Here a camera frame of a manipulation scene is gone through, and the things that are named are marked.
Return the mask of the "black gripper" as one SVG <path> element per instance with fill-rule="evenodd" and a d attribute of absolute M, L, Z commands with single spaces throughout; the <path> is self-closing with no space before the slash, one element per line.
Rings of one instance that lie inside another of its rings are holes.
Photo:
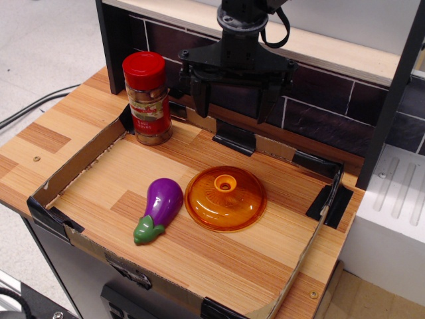
<path fill-rule="evenodd" d="M 287 86 L 292 83 L 298 64 L 294 60 L 266 50 L 258 36 L 223 32 L 221 40 L 211 45 L 179 52 L 182 67 L 179 79 L 191 81 L 191 96 L 196 113 L 209 113 L 210 84 L 260 88 L 257 123 L 264 123 Z"/>

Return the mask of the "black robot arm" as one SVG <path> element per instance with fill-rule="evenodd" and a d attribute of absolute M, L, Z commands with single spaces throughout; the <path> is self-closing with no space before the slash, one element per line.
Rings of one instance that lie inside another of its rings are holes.
<path fill-rule="evenodd" d="M 258 89 L 259 124 L 266 121 L 278 98 L 292 88 L 297 62 L 272 52 L 284 46 L 289 37 L 276 43 L 266 39 L 269 15 L 276 14 L 285 30 L 290 30 L 283 4 L 283 1 L 222 1 L 216 14 L 222 27 L 221 40 L 179 52 L 183 63 L 180 79 L 190 87 L 199 116 L 204 118 L 209 113 L 213 84 Z"/>

